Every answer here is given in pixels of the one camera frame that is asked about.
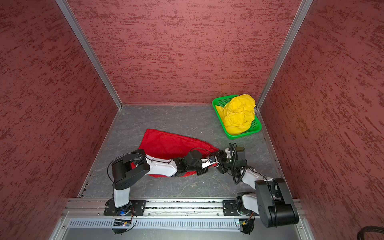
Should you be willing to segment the red shorts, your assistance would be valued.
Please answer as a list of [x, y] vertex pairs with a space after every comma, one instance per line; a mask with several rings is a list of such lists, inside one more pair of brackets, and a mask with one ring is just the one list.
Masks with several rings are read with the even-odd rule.
[[146, 155], [163, 160], [183, 158], [193, 150], [197, 150], [205, 158], [219, 150], [199, 139], [154, 129], [146, 130], [139, 148]]

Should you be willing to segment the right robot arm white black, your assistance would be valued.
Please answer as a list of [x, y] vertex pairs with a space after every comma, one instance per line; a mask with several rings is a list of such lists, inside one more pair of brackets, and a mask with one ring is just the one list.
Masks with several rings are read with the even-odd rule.
[[219, 172], [229, 173], [235, 185], [244, 183], [255, 191], [238, 194], [239, 212], [259, 215], [267, 228], [299, 223], [299, 213], [285, 180], [267, 177], [248, 165], [244, 148], [230, 145], [228, 149], [214, 153], [214, 159]]

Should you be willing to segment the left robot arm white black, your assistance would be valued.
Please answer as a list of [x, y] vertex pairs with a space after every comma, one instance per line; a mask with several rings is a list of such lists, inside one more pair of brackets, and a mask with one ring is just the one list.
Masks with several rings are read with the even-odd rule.
[[138, 149], [112, 161], [112, 176], [110, 180], [114, 186], [114, 205], [125, 208], [130, 205], [131, 187], [146, 175], [161, 177], [185, 177], [187, 174], [201, 175], [209, 167], [216, 165], [215, 157], [203, 157], [198, 150], [192, 150], [183, 158], [159, 159], [147, 155]]

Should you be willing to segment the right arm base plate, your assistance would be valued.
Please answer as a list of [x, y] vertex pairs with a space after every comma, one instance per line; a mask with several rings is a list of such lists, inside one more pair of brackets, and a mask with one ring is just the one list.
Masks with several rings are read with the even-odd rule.
[[223, 200], [223, 214], [225, 217], [239, 216], [238, 205], [236, 200]]

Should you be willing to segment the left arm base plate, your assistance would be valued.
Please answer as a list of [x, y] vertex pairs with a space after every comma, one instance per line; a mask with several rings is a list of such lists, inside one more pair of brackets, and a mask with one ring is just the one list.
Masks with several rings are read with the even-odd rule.
[[117, 208], [114, 199], [109, 199], [105, 204], [104, 216], [142, 216], [147, 201], [133, 200], [126, 206]]

